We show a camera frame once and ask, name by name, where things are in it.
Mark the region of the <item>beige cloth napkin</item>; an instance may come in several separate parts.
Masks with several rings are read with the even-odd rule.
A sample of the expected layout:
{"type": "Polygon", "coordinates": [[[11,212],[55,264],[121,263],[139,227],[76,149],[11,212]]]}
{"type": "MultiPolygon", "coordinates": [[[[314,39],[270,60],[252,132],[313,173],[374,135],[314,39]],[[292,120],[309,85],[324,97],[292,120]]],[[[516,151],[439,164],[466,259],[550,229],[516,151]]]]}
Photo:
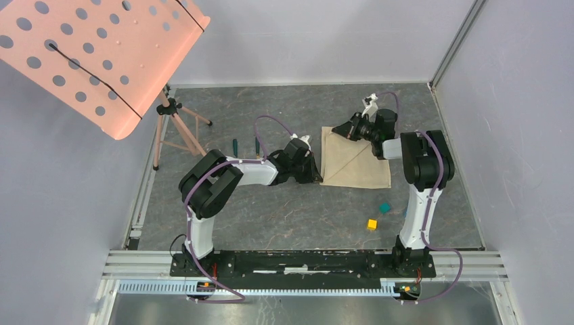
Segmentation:
{"type": "Polygon", "coordinates": [[[323,186],[361,189],[391,187],[391,169],[387,160],[378,160],[366,140],[352,142],[322,127],[321,177],[323,186]]]}

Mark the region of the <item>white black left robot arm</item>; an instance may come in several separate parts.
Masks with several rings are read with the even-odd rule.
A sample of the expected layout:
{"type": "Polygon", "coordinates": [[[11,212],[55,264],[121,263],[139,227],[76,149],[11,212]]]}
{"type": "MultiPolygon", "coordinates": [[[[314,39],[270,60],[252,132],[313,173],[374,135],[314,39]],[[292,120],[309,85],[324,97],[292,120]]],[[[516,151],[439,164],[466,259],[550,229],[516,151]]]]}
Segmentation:
{"type": "Polygon", "coordinates": [[[189,254],[188,269],[197,276],[211,271],[215,215],[237,187],[277,186],[291,178],[299,184],[323,181],[307,136],[293,137],[267,158],[239,159],[209,151],[178,185],[187,212],[183,251],[189,254]]]}

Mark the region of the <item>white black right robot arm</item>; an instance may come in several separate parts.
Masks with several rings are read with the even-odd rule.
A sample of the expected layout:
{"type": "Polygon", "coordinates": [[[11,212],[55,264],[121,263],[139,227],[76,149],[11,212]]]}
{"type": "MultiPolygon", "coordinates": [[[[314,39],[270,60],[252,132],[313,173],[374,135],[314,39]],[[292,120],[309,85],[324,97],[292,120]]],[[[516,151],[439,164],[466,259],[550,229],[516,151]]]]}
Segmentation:
{"type": "Polygon", "coordinates": [[[391,253],[391,268],[408,276],[430,262],[429,230],[437,201],[452,180],[455,164],[441,130],[397,134],[398,114],[379,109],[370,120],[368,113],[356,112],[332,132],[351,141],[366,140],[379,160],[400,159],[409,183],[405,223],[391,253]]]}

